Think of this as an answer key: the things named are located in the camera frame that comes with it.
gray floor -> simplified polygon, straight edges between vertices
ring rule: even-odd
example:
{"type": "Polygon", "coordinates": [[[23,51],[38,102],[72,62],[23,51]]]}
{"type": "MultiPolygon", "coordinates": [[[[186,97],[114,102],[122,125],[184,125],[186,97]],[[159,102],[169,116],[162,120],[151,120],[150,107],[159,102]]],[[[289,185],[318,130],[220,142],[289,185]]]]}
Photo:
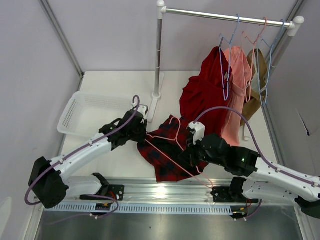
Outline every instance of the gray floor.
{"type": "Polygon", "coordinates": [[[247,222],[230,216],[127,214],[102,219],[45,211],[37,240],[302,240],[292,207],[264,206],[247,222]]]}

white wall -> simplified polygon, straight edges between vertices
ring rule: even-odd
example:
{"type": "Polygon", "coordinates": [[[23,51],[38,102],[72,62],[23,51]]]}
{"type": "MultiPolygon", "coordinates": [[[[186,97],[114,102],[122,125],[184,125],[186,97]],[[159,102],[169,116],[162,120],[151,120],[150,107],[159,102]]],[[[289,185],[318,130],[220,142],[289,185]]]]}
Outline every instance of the white wall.
{"type": "MultiPolygon", "coordinates": [[[[84,71],[154,70],[157,8],[156,0],[49,0],[84,71]]],[[[296,0],[166,0],[171,8],[241,17],[281,20],[296,0]]],[[[230,39],[236,23],[166,14],[163,20],[163,70],[199,70],[219,34],[230,39]]],[[[241,23],[241,33],[253,39],[261,27],[241,23]]],[[[279,28],[268,27],[270,43],[279,28]]],[[[252,47],[244,44],[248,53],[252,47]]]]}
{"type": "Polygon", "coordinates": [[[12,197],[2,239],[18,240],[33,164],[56,154],[59,117],[79,78],[37,0],[1,1],[0,33],[0,203],[12,197]]]}
{"type": "MultiPolygon", "coordinates": [[[[319,9],[320,1],[306,2],[300,13],[305,22],[272,76],[268,98],[286,166],[315,176],[320,176],[319,9]]],[[[320,239],[320,220],[309,220],[320,239]]]]}

clothes rack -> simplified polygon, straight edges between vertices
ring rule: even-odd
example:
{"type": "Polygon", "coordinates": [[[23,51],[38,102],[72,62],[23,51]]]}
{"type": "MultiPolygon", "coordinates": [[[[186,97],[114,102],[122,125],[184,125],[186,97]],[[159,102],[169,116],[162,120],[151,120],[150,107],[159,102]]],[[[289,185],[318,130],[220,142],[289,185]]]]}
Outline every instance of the clothes rack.
{"type": "Polygon", "coordinates": [[[162,82],[160,81],[160,60],[161,60],[161,38],[162,38],[162,25],[163,25],[163,17],[164,14],[176,14],[176,15],[185,15],[192,17],[200,17],[207,19],[216,19],[223,21],[231,21],[237,22],[239,20],[240,23],[247,24],[255,24],[255,25],[264,25],[266,23],[267,26],[278,27],[281,28],[284,25],[284,28],[287,29],[286,35],[282,39],[281,47],[279,47],[273,53],[272,65],[277,66],[282,55],[286,51],[290,41],[296,35],[300,26],[304,23],[305,19],[302,16],[297,16],[293,19],[293,21],[285,22],[283,21],[274,21],[274,20],[265,20],[265,19],[257,19],[257,18],[248,18],[248,17],[238,17],[237,16],[229,16],[229,15],[221,15],[221,14],[213,14],[213,13],[205,13],[205,12],[197,12],[190,10],[181,10],[169,8],[166,6],[163,0],[157,1],[157,34],[156,34],[156,57],[155,57],[155,81],[154,81],[154,92],[152,93],[152,103],[149,109],[148,121],[152,122],[158,101],[161,99],[161,86],[162,82]]]}

pink shirt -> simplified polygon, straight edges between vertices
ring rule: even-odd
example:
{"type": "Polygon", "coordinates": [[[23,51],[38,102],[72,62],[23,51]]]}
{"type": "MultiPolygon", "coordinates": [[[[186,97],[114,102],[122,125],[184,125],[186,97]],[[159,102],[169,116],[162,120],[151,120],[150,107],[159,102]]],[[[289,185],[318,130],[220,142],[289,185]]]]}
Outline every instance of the pink shirt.
{"type": "MultiPolygon", "coordinates": [[[[229,61],[228,48],[223,53],[227,61],[229,61]]],[[[245,102],[246,86],[250,79],[251,68],[247,61],[245,52],[240,46],[231,48],[230,66],[233,73],[233,83],[231,84],[231,99],[228,107],[242,113],[245,102]]],[[[222,128],[221,136],[231,146],[239,146],[239,129],[241,118],[233,111],[228,111],[225,124],[222,128]]]]}

plastic laundry basket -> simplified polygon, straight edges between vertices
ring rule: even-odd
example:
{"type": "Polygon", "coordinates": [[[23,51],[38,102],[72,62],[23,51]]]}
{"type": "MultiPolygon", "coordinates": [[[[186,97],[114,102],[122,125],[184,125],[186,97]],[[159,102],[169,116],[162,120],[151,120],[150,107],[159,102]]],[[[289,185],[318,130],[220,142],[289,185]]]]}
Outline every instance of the plastic laundry basket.
{"type": "Polygon", "coordinates": [[[123,118],[132,108],[128,98],[76,92],[59,120],[58,131],[81,137],[92,137],[104,125],[123,118]]]}

